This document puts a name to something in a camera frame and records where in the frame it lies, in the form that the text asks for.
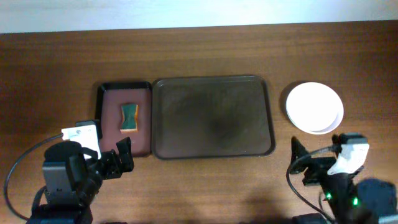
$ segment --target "round white plate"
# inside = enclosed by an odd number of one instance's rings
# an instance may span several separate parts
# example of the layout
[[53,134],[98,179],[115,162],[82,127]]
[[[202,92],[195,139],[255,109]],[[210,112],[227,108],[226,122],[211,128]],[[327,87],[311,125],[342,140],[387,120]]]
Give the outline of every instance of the round white plate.
[[344,108],[340,97],[330,87],[315,82],[296,86],[286,100],[291,122],[306,133],[326,134],[339,126]]

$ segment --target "white wall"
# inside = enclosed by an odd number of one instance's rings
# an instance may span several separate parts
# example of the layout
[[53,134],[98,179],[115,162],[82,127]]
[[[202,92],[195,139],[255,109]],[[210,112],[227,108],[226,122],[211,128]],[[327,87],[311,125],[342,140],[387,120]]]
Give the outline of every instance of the white wall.
[[398,0],[0,0],[0,33],[398,19]]

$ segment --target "tray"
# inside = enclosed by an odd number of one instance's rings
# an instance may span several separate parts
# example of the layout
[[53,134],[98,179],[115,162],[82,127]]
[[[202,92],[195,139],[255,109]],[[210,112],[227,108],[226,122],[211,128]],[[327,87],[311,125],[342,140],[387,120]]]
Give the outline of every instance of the tray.
[[152,94],[151,149],[159,159],[266,156],[275,149],[260,77],[163,79]]
[[[122,134],[121,105],[138,104],[138,132]],[[100,151],[114,149],[116,143],[125,137],[131,138],[131,152],[134,157],[150,154],[150,114],[152,88],[149,82],[104,83],[98,87],[95,119],[101,121],[103,138],[99,140]]]

